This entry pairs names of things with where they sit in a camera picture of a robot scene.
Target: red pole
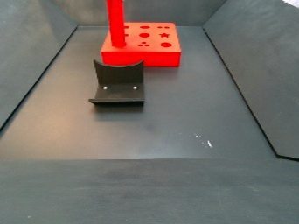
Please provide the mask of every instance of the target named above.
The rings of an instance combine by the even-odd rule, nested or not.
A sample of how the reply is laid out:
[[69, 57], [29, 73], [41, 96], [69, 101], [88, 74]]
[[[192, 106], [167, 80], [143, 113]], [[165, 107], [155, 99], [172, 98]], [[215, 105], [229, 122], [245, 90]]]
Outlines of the red pole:
[[112, 46], [123, 47], [125, 42], [124, 0], [107, 0], [107, 13]]

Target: gray wall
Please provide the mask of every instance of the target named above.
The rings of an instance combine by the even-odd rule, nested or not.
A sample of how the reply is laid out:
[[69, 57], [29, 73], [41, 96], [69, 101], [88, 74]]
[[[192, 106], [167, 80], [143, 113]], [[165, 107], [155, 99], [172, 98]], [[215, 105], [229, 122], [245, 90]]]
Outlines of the gray wall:
[[1, 0], [0, 128], [75, 28], [48, 0]]
[[299, 10], [228, 0], [204, 29], [276, 153], [299, 158]]
[[[79, 25], [108, 25], [105, 0], [52, 0]], [[227, 0], [125, 0], [125, 21], [203, 25]]]

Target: black bracket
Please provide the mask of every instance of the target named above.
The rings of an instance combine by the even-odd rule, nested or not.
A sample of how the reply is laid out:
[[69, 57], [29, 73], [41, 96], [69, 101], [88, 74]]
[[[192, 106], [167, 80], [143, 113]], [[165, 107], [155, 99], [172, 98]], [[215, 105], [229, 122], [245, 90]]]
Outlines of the black bracket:
[[144, 103], [144, 62], [131, 66], [107, 66], [93, 60], [97, 93], [93, 104]]

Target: white speck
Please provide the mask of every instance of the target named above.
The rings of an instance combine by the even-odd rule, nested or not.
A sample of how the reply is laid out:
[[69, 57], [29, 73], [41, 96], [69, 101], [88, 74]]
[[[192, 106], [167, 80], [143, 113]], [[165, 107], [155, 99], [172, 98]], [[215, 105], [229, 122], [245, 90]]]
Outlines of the white speck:
[[212, 148], [212, 146], [211, 146], [211, 141], [208, 141], [208, 145], [209, 145], [209, 147]]

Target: red base with holes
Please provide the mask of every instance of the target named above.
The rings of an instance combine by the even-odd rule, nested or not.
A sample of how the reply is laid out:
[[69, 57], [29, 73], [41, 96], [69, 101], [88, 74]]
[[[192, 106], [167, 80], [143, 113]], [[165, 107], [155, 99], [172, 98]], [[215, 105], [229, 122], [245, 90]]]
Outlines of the red base with holes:
[[125, 46], [112, 46], [108, 33], [100, 53], [103, 62], [112, 66], [143, 60], [145, 67], [177, 67], [181, 48], [175, 24], [125, 23]]

